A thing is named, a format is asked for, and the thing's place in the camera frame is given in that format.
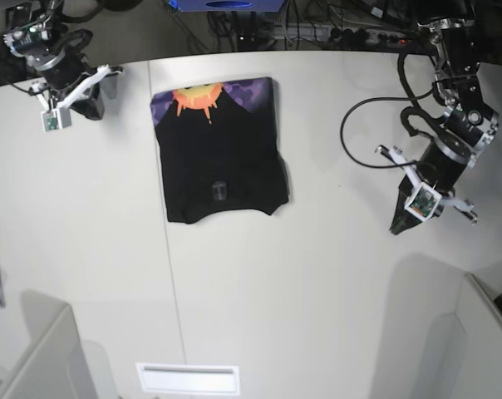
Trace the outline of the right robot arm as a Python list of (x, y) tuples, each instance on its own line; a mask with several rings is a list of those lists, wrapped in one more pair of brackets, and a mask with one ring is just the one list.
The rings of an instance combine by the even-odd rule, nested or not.
[(8, 9), (8, 30), (3, 42), (15, 56), (42, 78), (26, 93), (42, 105), (45, 131), (61, 130), (71, 125), (74, 111), (90, 121), (100, 121), (105, 113), (103, 84), (115, 90), (114, 79), (123, 72), (121, 66), (91, 66), (84, 53), (93, 32), (68, 26), (90, 21), (104, 8), (99, 1), (89, 13), (72, 17), (63, 12), (63, 1), (28, 1)]

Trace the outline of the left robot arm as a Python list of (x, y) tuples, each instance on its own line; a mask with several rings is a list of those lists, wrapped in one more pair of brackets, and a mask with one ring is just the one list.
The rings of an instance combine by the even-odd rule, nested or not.
[[(419, 160), (408, 160), (397, 147), (376, 149), (388, 160), (387, 169), (405, 173), (390, 226), (394, 235), (439, 217), (447, 208), (476, 223), (473, 203), (456, 195), (455, 184), (475, 166), (499, 129), (499, 115), (484, 102), (477, 76), (473, 3), (416, 1), (413, 16), (421, 35), (406, 44), (397, 59), (403, 99), (410, 104), (401, 112), (401, 124), (409, 136), (424, 136), (429, 144)], [(436, 58), (435, 80), (428, 93), (444, 108), (439, 117), (421, 107), (421, 97), (406, 79), (406, 57), (417, 45), (427, 46)]]

